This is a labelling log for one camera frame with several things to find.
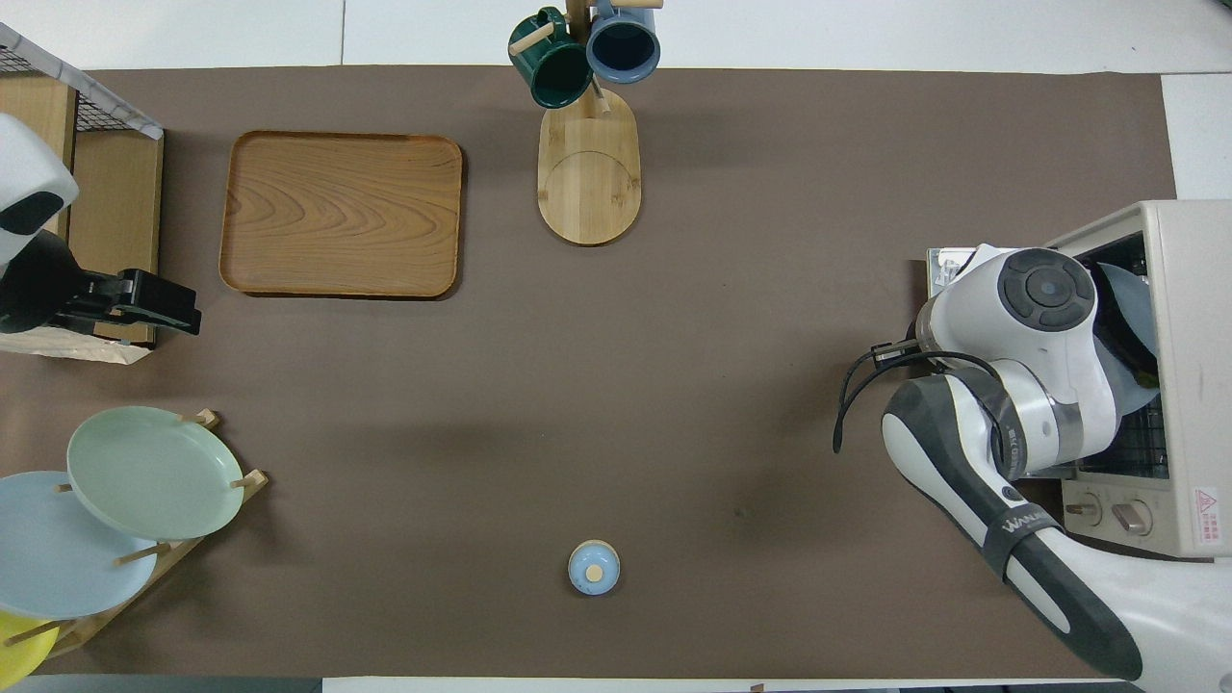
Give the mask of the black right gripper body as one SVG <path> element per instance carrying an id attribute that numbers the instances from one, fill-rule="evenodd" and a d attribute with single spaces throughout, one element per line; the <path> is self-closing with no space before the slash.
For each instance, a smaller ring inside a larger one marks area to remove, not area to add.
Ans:
<path id="1" fill-rule="evenodd" d="M 1152 381 L 1152 351 L 1131 328 L 1112 285 L 1096 285 L 1096 339 L 1137 382 Z"/>

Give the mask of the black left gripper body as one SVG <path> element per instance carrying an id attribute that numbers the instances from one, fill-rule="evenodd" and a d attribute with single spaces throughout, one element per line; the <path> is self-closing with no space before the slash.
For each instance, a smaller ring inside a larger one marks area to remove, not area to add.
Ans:
<path id="1" fill-rule="evenodd" d="M 202 312 L 191 289 L 155 273 L 126 269 L 95 280 L 101 319 L 108 324 L 144 324 L 190 335 L 201 333 Z"/>

